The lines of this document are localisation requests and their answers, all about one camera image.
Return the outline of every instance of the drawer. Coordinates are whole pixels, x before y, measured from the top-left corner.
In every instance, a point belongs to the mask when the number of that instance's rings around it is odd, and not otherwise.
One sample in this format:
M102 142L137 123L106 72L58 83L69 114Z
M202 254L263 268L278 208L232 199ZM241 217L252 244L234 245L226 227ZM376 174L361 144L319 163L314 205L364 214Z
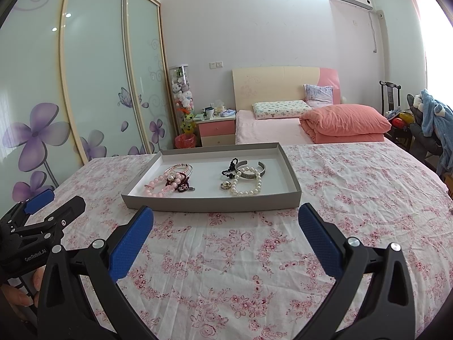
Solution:
M235 142L235 134L216 135L214 137L201 137L201 144L203 147L209 147L212 145L234 145Z
M198 124L201 137L211 137L213 135L235 134L236 127L234 120L212 121L210 123Z

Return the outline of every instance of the bed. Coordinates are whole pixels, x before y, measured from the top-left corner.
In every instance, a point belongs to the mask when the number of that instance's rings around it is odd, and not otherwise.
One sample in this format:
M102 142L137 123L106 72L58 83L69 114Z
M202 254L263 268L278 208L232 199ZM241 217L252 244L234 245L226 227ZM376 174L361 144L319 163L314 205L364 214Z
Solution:
M310 202L346 236L402 245L416 305L416 330L431 321L453 286L453 202L412 156L386 142L284 146ZM94 159L30 219L42 221L74 195L85 213L65 229L67 249L107 238L135 211L121 192L152 155ZM111 328L88 280L99 322ZM155 212L155 224L118 285L160 339L291 339L318 309L333 280L322 271L297 210ZM353 320L362 282L342 326Z
M255 119L253 104L266 101L305 99L303 84L334 87L334 104L341 102L340 83L335 69L318 67L255 67L233 69L236 100L236 144L279 142L281 145L312 145L299 119ZM425 165L424 171L441 188L447 186Z

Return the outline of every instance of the pink drawer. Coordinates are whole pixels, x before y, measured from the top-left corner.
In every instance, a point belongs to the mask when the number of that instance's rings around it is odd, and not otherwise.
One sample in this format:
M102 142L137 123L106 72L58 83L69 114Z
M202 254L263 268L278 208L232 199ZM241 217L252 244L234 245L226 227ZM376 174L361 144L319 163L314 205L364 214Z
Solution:
M236 132L234 120L213 121L205 124L201 123L198 127L200 128L200 136L202 137L235 134Z

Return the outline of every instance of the finger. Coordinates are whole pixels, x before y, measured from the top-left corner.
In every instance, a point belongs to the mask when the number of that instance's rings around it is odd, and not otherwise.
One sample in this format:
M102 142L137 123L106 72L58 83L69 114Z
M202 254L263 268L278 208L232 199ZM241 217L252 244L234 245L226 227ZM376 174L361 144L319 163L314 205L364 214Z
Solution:
M35 307L37 308L39 303L39 292L36 293L33 303L35 303Z
M13 286L3 284L1 286L1 290L10 304L22 305L24 307L28 307L33 304L32 298L26 296L23 292Z
M38 292L41 290L42 277L44 276L45 268L46 266L40 267L33 274L33 285Z

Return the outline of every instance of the human hand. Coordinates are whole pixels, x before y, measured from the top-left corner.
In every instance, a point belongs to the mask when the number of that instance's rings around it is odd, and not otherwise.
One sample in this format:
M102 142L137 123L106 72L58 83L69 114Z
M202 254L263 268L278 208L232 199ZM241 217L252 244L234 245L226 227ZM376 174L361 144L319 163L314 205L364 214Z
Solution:
M33 285L38 291L35 295L34 301L32 298L27 296L25 293L21 292L19 289L10 286L8 284L3 284L0 289L3 292L6 300L13 307L14 312L20 317L23 317L22 314L17 310L16 306L28 307L29 305L35 304L35 307L38 307L39 301L39 290L41 290L42 277L44 275L44 267L38 268L33 274Z

